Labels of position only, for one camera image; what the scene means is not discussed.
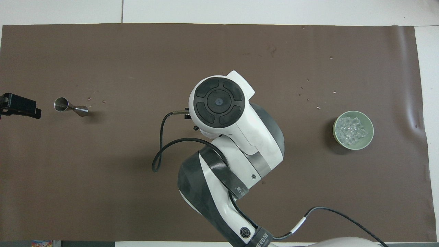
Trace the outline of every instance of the cable connector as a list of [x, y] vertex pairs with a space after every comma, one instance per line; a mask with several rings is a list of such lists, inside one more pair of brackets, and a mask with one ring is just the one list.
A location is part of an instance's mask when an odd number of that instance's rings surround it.
[[184, 119], [192, 119], [191, 114], [189, 113], [189, 108], [185, 108], [185, 111], [187, 111], [186, 114], [184, 114]]
[[174, 114], [174, 115], [189, 114], [189, 109], [188, 110], [183, 110], [183, 111], [172, 111], [172, 114]]

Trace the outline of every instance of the ice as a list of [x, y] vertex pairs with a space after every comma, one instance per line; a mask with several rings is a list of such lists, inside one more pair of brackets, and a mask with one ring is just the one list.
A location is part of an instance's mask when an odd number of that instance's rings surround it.
[[355, 145], [367, 134], [358, 117], [344, 117], [335, 124], [335, 136], [342, 144]]

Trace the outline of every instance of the gray band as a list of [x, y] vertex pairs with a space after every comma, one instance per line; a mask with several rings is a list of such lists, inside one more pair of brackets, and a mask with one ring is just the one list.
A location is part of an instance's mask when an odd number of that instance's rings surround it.
[[226, 166], [212, 148], [206, 146], [199, 152], [215, 176], [236, 198], [241, 199], [248, 193], [247, 186]]
[[258, 227], [252, 240], [245, 247], [266, 247], [273, 240], [273, 235], [262, 227]]
[[256, 169], [256, 171], [258, 172], [259, 176], [261, 176], [261, 178], [265, 177], [265, 175], [271, 172], [270, 166], [268, 165], [267, 161], [264, 159], [261, 153], [257, 152], [252, 155], [247, 155], [245, 153], [243, 154], [245, 155], [245, 157], [247, 157], [247, 159], [250, 161], [252, 166]]

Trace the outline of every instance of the black clamp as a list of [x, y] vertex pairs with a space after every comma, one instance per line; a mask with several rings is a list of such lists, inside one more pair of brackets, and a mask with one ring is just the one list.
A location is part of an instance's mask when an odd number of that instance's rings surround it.
[[36, 101], [7, 93], [0, 96], [0, 115], [22, 115], [39, 119], [41, 110], [36, 107]]
[[250, 242], [245, 247], [267, 247], [273, 235], [262, 227], [258, 227]]

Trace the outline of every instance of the green bowl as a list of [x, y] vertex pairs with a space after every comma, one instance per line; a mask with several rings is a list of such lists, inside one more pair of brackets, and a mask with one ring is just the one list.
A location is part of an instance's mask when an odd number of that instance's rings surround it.
[[[356, 144], [354, 145], [349, 145], [349, 144], [342, 144], [340, 142], [340, 140], [337, 138], [337, 136], [335, 135], [335, 126], [337, 124], [337, 121], [340, 118], [344, 118], [344, 117], [350, 117], [350, 118], [355, 118], [358, 117], [358, 119], [360, 120], [361, 124], [363, 125], [364, 129], [368, 132], [366, 137], [361, 138]], [[340, 115], [334, 122], [334, 126], [332, 128], [332, 134], [334, 135], [334, 138], [337, 140], [337, 142], [342, 145], [343, 147], [350, 149], [350, 150], [360, 150], [363, 149], [365, 147], [367, 147], [367, 145], [369, 145], [369, 143], [372, 141], [372, 138], [374, 137], [374, 126], [372, 124], [372, 121], [364, 114], [358, 111], [348, 111], [343, 113], [342, 115]]]

